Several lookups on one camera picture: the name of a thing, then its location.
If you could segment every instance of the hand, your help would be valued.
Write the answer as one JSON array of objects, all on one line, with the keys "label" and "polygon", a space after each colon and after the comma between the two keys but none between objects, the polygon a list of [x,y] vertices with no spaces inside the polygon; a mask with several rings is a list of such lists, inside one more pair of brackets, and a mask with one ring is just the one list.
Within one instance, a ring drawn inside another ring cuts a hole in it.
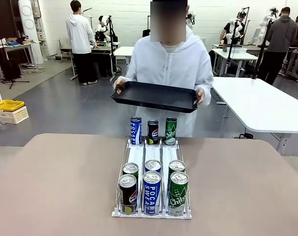
[{"label": "hand", "polygon": [[197,94],[197,97],[198,97],[197,105],[200,105],[201,103],[203,103],[204,97],[205,97],[206,94],[205,94],[203,88],[198,88],[197,91],[196,91],[196,94]]},{"label": "hand", "polygon": [[119,86],[123,85],[126,82],[126,78],[123,76],[119,76],[118,79],[115,81],[113,88],[117,91],[118,94],[122,92]]}]

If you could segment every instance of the pepsi logo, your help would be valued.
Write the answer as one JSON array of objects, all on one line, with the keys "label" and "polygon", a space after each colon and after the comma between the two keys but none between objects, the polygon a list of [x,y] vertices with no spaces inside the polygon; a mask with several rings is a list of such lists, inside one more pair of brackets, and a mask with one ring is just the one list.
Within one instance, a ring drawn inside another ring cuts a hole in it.
[{"label": "pepsi logo", "polygon": [[158,139],[159,138],[159,129],[156,129],[152,132],[152,137],[154,139]]},{"label": "pepsi logo", "polygon": [[129,202],[135,204],[137,202],[137,190],[129,197]]}]

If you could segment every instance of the yellow bin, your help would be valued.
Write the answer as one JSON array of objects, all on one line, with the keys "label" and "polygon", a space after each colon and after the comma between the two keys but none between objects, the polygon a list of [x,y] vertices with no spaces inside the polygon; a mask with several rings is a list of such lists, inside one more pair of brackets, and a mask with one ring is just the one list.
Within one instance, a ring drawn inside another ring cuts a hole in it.
[{"label": "yellow bin", "polygon": [[13,112],[25,105],[22,101],[3,100],[0,102],[0,111]]}]

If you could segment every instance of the white cylinder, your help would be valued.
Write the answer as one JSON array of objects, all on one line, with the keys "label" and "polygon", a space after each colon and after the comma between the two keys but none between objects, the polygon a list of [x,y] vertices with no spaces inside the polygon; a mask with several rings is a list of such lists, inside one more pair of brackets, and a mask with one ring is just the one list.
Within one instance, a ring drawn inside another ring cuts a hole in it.
[{"label": "white cylinder", "polygon": [[36,43],[32,43],[32,52],[34,54],[34,59],[36,64],[43,63],[42,52],[39,44],[39,39],[37,37],[36,27],[33,18],[33,12],[30,0],[19,0],[18,1],[21,21],[25,35],[29,37]]}]

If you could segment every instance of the white hoodie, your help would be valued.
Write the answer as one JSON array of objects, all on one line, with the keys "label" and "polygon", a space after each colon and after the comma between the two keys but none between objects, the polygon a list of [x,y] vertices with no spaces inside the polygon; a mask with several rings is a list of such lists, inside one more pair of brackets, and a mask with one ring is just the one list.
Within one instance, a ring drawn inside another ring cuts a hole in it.
[{"label": "white hoodie", "polygon": [[72,52],[75,54],[91,53],[90,42],[96,45],[91,25],[82,15],[70,15],[66,20],[68,37]]},{"label": "white hoodie", "polygon": [[[173,53],[167,53],[161,43],[151,42],[150,36],[140,39],[135,45],[126,79],[194,90],[203,88],[205,100],[201,106],[208,106],[211,102],[211,60],[200,37],[195,36],[188,27],[186,42]],[[138,107],[136,116],[142,118],[142,130],[147,130],[148,120],[158,120],[160,136],[164,136],[166,118],[177,118],[176,136],[192,137],[197,111],[185,114]]]}]

